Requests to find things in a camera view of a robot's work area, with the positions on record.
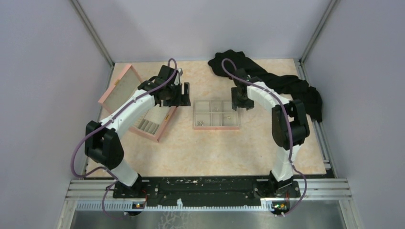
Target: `floor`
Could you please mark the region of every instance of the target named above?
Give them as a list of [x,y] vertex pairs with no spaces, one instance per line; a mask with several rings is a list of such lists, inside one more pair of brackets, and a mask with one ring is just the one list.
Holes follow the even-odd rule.
[[[292,59],[255,60],[268,72],[297,74]],[[127,63],[117,63],[111,83]],[[143,79],[157,75],[166,62],[132,63]],[[231,99],[233,81],[216,76],[207,61],[179,61],[182,82],[190,83],[190,100]],[[109,113],[102,111],[101,118]],[[179,107],[159,143],[128,131],[121,139],[124,158],[142,176],[228,176],[267,175],[276,157],[277,145],[271,135],[271,114],[257,105],[240,111],[240,130],[194,130],[193,108]],[[304,174],[325,174],[323,159],[312,122],[310,135],[298,152],[295,165]],[[89,160],[87,170],[97,164]],[[108,176],[97,171],[93,177]]]

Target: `gray wall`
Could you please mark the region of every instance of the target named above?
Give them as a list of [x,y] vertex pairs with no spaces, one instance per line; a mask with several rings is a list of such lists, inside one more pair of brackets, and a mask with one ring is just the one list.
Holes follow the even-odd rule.
[[0,228],[54,228],[109,67],[67,0],[1,1],[0,60]]
[[405,1],[343,0],[305,64],[365,228],[403,228]]
[[80,0],[116,62],[300,57],[330,0]]

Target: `black cloth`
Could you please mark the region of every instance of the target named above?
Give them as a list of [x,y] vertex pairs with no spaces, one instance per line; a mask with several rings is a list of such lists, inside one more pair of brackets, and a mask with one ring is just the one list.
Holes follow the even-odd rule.
[[[218,76],[229,77],[222,69],[221,62],[224,58],[231,59],[238,69],[244,68],[251,77],[259,77],[267,87],[274,89],[279,94],[290,94],[293,99],[299,99],[304,103],[305,111],[318,122],[322,121],[322,99],[315,87],[310,87],[308,82],[300,80],[296,75],[277,76],[268,73],[252,59],[245,56],[243,52],[228,50],[217,52],[215,58],[208,61],[213,72]],[[225,62],[225,68],[229,72],[234,72],[233,66]]]

